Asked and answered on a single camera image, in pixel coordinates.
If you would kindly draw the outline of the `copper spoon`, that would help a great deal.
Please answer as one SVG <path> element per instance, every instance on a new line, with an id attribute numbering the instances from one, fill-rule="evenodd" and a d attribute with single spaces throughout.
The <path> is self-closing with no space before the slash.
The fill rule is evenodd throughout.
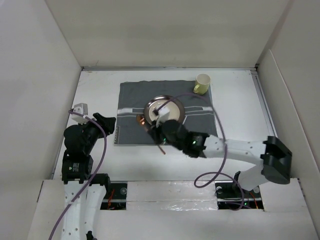
<path id="1" fill-rule="evenodd" d="M 138 124 L 144 129 L 145 132 L 147 132 L 149 135 L 151 133 L 151 125 L 146 121 L 145 117 L 141 114 L 138 114 L 136 116 L 136 121 Z M 158 147 L 158 149 L 161 151 L 163 155 L 166 154 L 166 152 L 163 150 L 160 144 L 156 143 L 155 140 L 153 140 L 154 144 Z"/>

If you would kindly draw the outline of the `grey cloth placemat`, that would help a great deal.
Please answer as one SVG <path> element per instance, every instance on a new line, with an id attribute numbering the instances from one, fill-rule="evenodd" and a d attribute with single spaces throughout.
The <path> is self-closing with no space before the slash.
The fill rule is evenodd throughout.
<path id="1" fill-rule="evenodd" d="M 120 84 L 114 144 L 153 145 L 154 141 L 137 122 L 144 116 L 156 121 L 154 110 L 181 122 L 189 131 L 217 135 L 211 91 L 193 94 L 195 83 L 187 80 L 123 82 Z"/>

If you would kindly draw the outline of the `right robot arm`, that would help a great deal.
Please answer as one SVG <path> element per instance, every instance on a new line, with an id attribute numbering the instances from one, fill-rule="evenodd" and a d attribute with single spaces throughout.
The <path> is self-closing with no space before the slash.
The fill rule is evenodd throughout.
<path id="1" fill-rule="evenodd" d="M 253 164 L 235 174 L 231 191 L 243 197 L 255 187 L 271 182 L 288 185 L 291 181 L 292 152 L 275 136 L 264 141 L 240 141 L 189 131 L 176 120 L 152 124 L 147 133 L 159 145 L 166 143 L 191 158 L 224 158 Z"/>

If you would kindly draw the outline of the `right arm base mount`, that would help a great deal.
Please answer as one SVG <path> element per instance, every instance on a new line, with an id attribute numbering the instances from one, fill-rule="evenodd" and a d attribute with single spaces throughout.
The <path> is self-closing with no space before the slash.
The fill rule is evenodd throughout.
<path id="1" fill-rule="evenodd" d="M 260 192 L 260 187 L 253 190 L 244 190 L 244 202 L 241 209 L 263 210 L 264 205 Z M 215 196 L 219 210 L 236 210 L 242 202 L 242 194 L 237 185 L 231 181 L 218 181 L 215 183 Z"/>

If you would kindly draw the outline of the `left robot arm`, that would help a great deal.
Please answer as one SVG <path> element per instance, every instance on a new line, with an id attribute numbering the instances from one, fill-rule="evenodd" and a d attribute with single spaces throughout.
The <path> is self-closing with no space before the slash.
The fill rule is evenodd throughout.
<path id="1" fill-rule="evenodd" d="M 94 230 L 102 201 L 113 196 L 110 177 L 92 170 L 91 151 L 98 139 L 106 140 L 115 130 L 116 118 L 94 113 L 93 118 L 76 114 L 82 123 L 64 130 L 66 150 L 62 159 L 65 209 L 59 217 L 63 222 L 61 239 L 94 240 Z"/>

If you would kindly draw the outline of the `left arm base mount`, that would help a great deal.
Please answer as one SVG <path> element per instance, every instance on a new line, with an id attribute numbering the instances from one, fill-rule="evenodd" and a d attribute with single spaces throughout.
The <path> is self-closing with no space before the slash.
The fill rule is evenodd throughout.
<path id="1" fill-rule="evenodd" d="M 126 181 L 112 181 L 102 200 L 100 209 L 117 211 L 127 208 L 128 183 Z"/>

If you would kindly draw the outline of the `yellow mug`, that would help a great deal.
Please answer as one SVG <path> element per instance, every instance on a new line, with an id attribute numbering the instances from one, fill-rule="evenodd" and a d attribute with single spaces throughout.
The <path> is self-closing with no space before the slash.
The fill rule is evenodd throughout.
<path id="1" fill-rule="evenodd" d="M 198 74 L 195 78 L 195 86 L 193 92 L 195 94 L 204 95 L 211 84 L 211 77 L 207 74 L 201 73 Z"/>

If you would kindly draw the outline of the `round metal plate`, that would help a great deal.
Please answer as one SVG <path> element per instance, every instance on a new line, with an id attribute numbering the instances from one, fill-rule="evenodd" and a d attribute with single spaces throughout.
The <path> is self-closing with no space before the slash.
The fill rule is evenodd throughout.
<path id="1" fill-rule="evenodd" d="M 166 120 L 182 123 L 185 119 L 185 108 L 180 100 L 169 95 L 159 95 L 145 105 L 143 116 L 149 124 L 154 121 L 163 123 Z"/>

